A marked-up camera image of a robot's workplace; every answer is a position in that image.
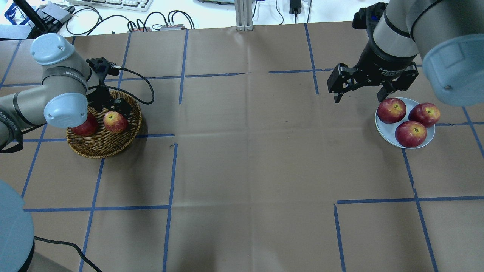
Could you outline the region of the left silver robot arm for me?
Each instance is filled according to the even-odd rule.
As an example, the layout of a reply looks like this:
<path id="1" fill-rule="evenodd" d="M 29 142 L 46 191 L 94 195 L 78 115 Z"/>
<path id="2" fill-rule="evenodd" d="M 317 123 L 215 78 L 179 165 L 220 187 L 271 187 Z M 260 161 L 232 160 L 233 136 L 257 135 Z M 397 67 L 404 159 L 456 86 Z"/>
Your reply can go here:
<path id="1" fill-rule="evenodd" d="M 121 70 L 103 57 L 85 60 L 57 33 L 36 38 L 30 54 L 43 69 L 41 85 L 1 98 L 1 153 L 22 150 L 24 134 L 44 124 L 57 128 L 84 124 L 89 107 L 107 107 L 104 79 Z"/>

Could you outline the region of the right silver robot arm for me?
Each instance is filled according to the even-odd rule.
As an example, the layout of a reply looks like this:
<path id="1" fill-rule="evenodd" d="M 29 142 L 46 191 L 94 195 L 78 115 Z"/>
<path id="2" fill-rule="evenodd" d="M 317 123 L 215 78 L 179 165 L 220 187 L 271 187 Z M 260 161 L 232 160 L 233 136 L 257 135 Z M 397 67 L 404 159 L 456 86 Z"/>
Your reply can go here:
<path id="1" fill-rule="evenodd" d="M 482 0 L 391 0 L 361 8 L 352 27 L 364 29 L 368 42 L 355 66 L 334 67 L 329 93 L 339 103 L 349 91 L 381 86 L 382 102 L 411 86 L 420 56 L 438 100 L 459 107 L 482 103 L 483 8 Z"/>

